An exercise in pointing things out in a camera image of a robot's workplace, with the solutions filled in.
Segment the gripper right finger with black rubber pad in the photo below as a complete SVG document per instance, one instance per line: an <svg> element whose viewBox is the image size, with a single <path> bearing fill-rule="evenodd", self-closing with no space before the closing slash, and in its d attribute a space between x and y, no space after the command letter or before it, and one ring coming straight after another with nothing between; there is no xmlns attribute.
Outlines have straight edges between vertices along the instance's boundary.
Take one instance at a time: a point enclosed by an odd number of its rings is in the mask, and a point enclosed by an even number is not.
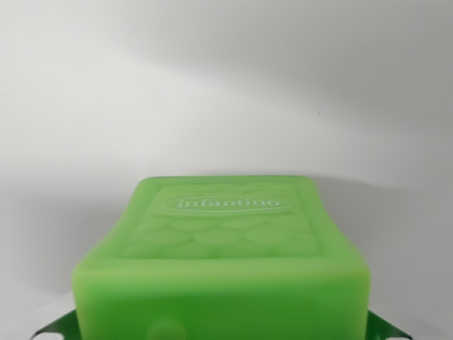
<svg viewBox="0 0 453 340"><path fill-rule="evenodd" d="M413 337L403 328L403 319L395 311L369 311L369 340L412 339Z"/></svg>

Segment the gripper left finger with black rubber pad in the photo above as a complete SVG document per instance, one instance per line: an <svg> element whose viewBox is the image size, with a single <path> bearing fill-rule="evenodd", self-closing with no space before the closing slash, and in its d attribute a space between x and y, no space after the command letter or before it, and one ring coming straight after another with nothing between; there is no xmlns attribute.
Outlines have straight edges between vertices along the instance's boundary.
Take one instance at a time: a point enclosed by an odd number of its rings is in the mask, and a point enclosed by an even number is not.
<svg viewBox="0 0 453 340"><path fill-rule="evenodd" d="M80 340L76 310L72 310L36 331L32 340Z"/></svg>

